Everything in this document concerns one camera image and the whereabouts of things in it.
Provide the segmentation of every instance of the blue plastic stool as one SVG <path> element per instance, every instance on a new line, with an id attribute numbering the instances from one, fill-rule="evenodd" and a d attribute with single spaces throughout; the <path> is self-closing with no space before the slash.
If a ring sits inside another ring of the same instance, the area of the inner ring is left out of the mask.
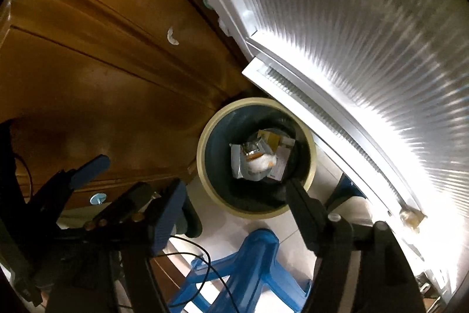
<path id="1" fill-rule="evenodd" d="M 351 197 L 362 197 L 366 199 L 365 194 L 360 191 L 351 179 L 345 174 L 342 174 L 336 188 L 324 203 L 324 207 L 331 212 Z"/>
<path id="2" fill-rule="evenodd" d="M 221 277 L 230 276 L 227 286 L 240 313 L 254 312 L 264 285 L 294 312 L 300 312 L 303 308 L 312 282 L 308 281 L 305 290 L 300 288 L 292 275 L 276 261 L 279 246 L 278 237 L 272 231 L 258 229 L 246 237 L 238 252 L 212 262 Z M 185 283 L 168 305 L 181 303 L 194 296 L 196 284 L 203 281 L 206 272 L 207 265 L 202 264 L 200 259 L 195 259 Z M 216 279 L 218 276 L 210 270 L 207 280 Z M 201 294 L 193 302 L 203 313 L 236 312 L 225 288 L 211 305 Z M 174 307 L 169 310 L 171 313 L 180 313 L 183 308 Z"/>

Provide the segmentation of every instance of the trash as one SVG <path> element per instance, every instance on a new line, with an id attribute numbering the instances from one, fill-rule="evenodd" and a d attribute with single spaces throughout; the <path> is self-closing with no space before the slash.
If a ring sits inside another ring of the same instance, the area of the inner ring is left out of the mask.
<path id="1" fill-rule="evenodd" d="M 410 206 L 402 207 L 399 216 L 406 226 L 416 233 L 420 232 L 420 223 L 428 218 L 423 212 Z"/>
<path id="2" fill-rule="evenodd" d="M 170 27 L 169 30 L 168 30 L 167 38 L 168 38 L 168 42 L 170 42 L 172 45 L 179 45 L 179 42 L 175 38 L 173 38 L 173 28 L 172 27 Z"/>
<path id="3" fill-rule="evenodd" d="M 260 181 L 268 176 L 275 166 L 273 151 L 262 138 L 243 145 L 231 146 L 231 170 L 236 179 L 244 178 L 249 181 Z"/>
<path id="4" fill-rule="evenodd" d="M 243 145 L 231 144 L 233 177 L 260 181 L 267 177 L 281 182 L 295 140 L 270 130 L 259 130 L 257 138 Z"/>
<path id="5" fill-rule="evenodd" d="M 277 163 L 277 157 L 270 154 L 261 154 L 259 157 L 251 161 L 247 161 L 248 169 L 250 172 L 262 172 L 272 169 Z"/>
<path id="6" fill-rule="evenodd" d="M 267 175 L 267 178 L 282 182 L 283 176 L 285 175 L 285 169 L 287 168 L 288 159 L 290 158 L 291 151 L 295 145 L 295 140 L 268 130 L 259 130 L 257 136 L 262 137 L 267 141 L 277 157 L 276 164 Z"/>

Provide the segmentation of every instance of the screw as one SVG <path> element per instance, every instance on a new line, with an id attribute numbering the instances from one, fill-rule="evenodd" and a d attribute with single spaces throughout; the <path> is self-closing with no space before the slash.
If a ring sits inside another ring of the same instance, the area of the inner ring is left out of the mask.
<path id="1" fill-rule="evenodd" d="M 338 221 L 340 221 L 342 219 L 342 217 L 339 215 L 339 214 L 334 214 L 333 212 L 331 212 L 327 218 L 330 220 L 330 221 L 333 221 L 334 223 L 337 223 Z"/>
<path id="2" fill-rule="evenodd" d="M 375 226 L 380 231 L 386 231 L 388 229 L 388 225 L 383 221 L 377 221 Z"/>
<path id="3" fill-rule="evenodd" d="M 143 215 L 142 212 L 136 212 L 135 214 L 132 215 L 131 219 L 133 222 L 138 223 L 142 221 L 143 219 L 145 219 L 145 215 Z"/>
<path id="4" fill-rule="evenodd" d="M 85 224 L 83 224 L 83 228 L 86 230 L 86 231 L 92 231 L 96 228 L 96 223 L 93 222 L 93 221 L 88 221 L 86 222 Z"/>

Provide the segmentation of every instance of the blue chair leg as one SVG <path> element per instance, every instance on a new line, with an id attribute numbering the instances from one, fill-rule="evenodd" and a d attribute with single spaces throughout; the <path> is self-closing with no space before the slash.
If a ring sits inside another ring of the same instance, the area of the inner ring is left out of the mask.
<path id="1" fill-rule="evenodd" d="M 190 298 L 192 298 L 192 296 L 195 295 L 197 289 L 198 288 L 195 284 L 186 281 L 181 286 L 181 289 L 179 289 L 179 292 L 174 295 L 174 297 L 171 299 L 171 302 L 168 304 L 170 313 L 181 313 L 182 309 L 184 309 L 183 305 L 181 305 L 180 307 L 171 307 L 171 305 L 180 304 L 181 302 L 189 300 Z M 200 293 L 197 295 L 196 298 L 194 298 L 192 302 L 203 313 L 206 313 L 208 311 L 208 308 L 210 308 L 209 302 L 205 298 L 203 298 Z"/>
<path id="2" fill-rule="evenodd" d="M 253 313 L 265 285 L 263 275 L 269 272 L 277 255 L 278 238 L 266 229 L 251 232 L 238 251 L 238 261 L 227 286 L 240 313 Z M 207 313 L 235 313 L 230 296 L 223 289 Z"/>
<path id="3" fill-rule="evenodd" d="M 264 281 L 271 291 L 280 298 L 294 312 L 300 312 L 310 291 L 310 283 L 306 290 L 300 288 L 296 280 L 277 261 L 272 263 L 270 272 L 264 276 Z"/>
<path id="4" fill-rule="evenodd" d="M 236 253 L 227 256 L 223 259 L 213 261 L 212 266 L 217 270 L 221 277 L 228 276 L 234 270 L 234 264 L 236 259 Z M 205 275 L 207 273 L 207 264 L 203 263 L 200 259 L 196 258 L 192 262 L 192 269 L 186 277 L 184 284 L 179 289 L 171 302 L 168 304 L 169 306 L 179 304 L 186 300 L 189 300 L 192 296 L 195 295 L 197 292 L 196 284 L 202 282 L 205 279 Z M 218 276 L 215 272 L 211 269 L 209 275 L 207 277 L 207 281 L 217 280 Z M 199 293 L 198 296 L 193 300 L 193 303 L 199 308 L 203 313 L 206 313 L 210 304 L 207 302 L 205 298 Z M 184 306 L 169 308 L 171 313 L 181 313 Z"/>
<path id="5" fill-rule="evenodd" d="M 214 267 L 221 277 L 228 276 L 233 273 L 235 270 L 235 261 L 238 252 L 233 253 L 232 255 L 221 258 L 220 260 L 212 261 L 212 267 Z M 196 258 L 191 263 L 192 270 L 187 275 L 186 280 L 192 283 L 202 282 L 207 273 L 207 264 L 203 263 L 200 259 Z M 211 269 L 208 275 L 207 281 L 212 281 L 218 279 L 218 276 Z"/>

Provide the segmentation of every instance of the plastic wrapper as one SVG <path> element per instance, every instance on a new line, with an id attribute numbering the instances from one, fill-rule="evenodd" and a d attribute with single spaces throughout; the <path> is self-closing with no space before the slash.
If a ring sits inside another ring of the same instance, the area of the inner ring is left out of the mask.
<path id="1" fill-rule="evenodd" d="M 262 137 L 243 145 L 231 145 L 231 170 L 236 179 L 260 181 L 269 175 L 276 161 L 272 149 Z"/>

